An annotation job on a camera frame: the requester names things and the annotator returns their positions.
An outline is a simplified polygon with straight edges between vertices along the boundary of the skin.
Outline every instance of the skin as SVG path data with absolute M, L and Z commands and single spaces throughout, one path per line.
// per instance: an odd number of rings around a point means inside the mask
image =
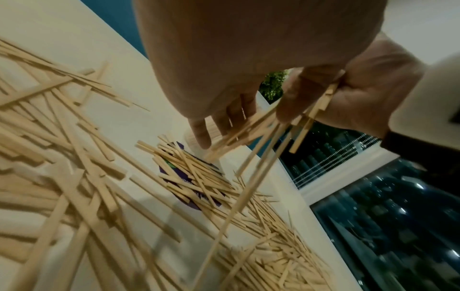
M 366 57 L 366 48 L 380 31 L 386 3 L 134 0 L 139 31 L 157 80 L 172 105 L 188 118 L 203 148 L 211 144 L 205 117 L 212 116 L 225 135 L 231 126 L 255 113 L 255 94 L 264 76 L 289 68 L 298 69 L 284 84 L 285 94 L 277 108 L 280 121 L 289 122 L 303 112 L 345 68 L 344 85 L 320 121 L 380 136 L 382 130 L 373 127 L 386 128 L 384 120 L 413 83 L 412 78 L 408 78 L 411 85 L 403 85 L 386 76 L 394 66 L 402 65 L 397 59 L 390 58 L 391 69 L 379 64 L 387 61 L 385 56 L 373 60 L 373 54 L 390 50 L 375 49 Z M 374 69 L 378 72 L 372 79 Z M 385 89 L 395 84 L 401 88 Z

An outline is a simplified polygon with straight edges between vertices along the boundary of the purple label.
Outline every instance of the purple label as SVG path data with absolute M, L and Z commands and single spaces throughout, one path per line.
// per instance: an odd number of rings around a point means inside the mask
M 179 147 L 180 147 L 182 150 L 184 149 L 184 145 L 182 145 L 182 144 L 179 143 L 178 141 L 177 141 L 176 143 L 179 145 Z M 195 158 L 196 158 L 197 160 L 200 160 L 200 161 L 202 161 L 203 163 L 205 163 L 205 164 L 207 164 L 207 165 L 209 165 L 209 166 L 215 168 L 216 170 L 219 169 L 219 168 L 217 168 L 215 165 L 213 165 L 213 164 L 211 164 L 211 163 L 207 163 L 207 162 L 205 162 L 205 161 L 203 161 L 203 160 L 201 160 L 201 159 L 199 159 L 199 158 L 197 158 L 197 157 L 195 157 Z M 171 163 L 170 163 L 169 161 L 167 161 L 166 159 L 164 159 L 164 158 L 162 158 L 162 159 L 166 162 L 166 164 L 167 164 L 171 169 L 173 169 L 173 170 L 176 172 L 176 174 L 179 175 L 179 177 L 180 177 L 184 182 L 187 182 L 187 183 L 190 183 L 190 184 L 193 185 L 192 179 L 190 179 L 190 178 L 187 176 L 186 173 L 184 173 L 183 171 L 181 171 L 180 169 L 178 169 L 176 166 L 174 166 L 173 164 L 171 164 Z M 163 168 L 161 168 L 161 167 L 160 167 L 160 173 L 166 174 L 165 170 L 163 170 Z M 176 183 L 174 183 L 174 182 L 168 181 L 168 180 L 166 180 L 166 179 L 164 179 L 164 180 L 165 180 L 166 182 L 168 182 L 168 183 L 171 183 L 171 184 L 173 184 L 173 185 L 178 186 L 178 185 L 177 185 Z M 193 192 L 198 196 L 198 198 L 200 198 L 200 199 L 203 198 L 203 199 L 205 199 L 205 200 L 208 200 L 208 198 L 206 197 L 206 195 L 205 195 L 204 193 L 199 192 L 199 191 L 195 191 L 195 190 L 193 190 Z M 191 208 L 196 209 L 196 210 L 200 210 L 200 208 L 199 208 L 192 200 L 190 200 L 190 202 L 187 203 L 187 202 L 183 201 L 182 199 L 180 199 L 180 197 L 178 197 L 177 195 L 175 195 L 175 196 L 176 196 L 180 201 L 182 201 L 184 204 L 190 206 Z M 214 200 L 214 203 L 215 203 L 217 206 L 221 206 L 221 203 L 220 203 L 219 201 L 217 201 L 217 200 L 214 199 L 214 198 L 211 198 L 211 199 Z

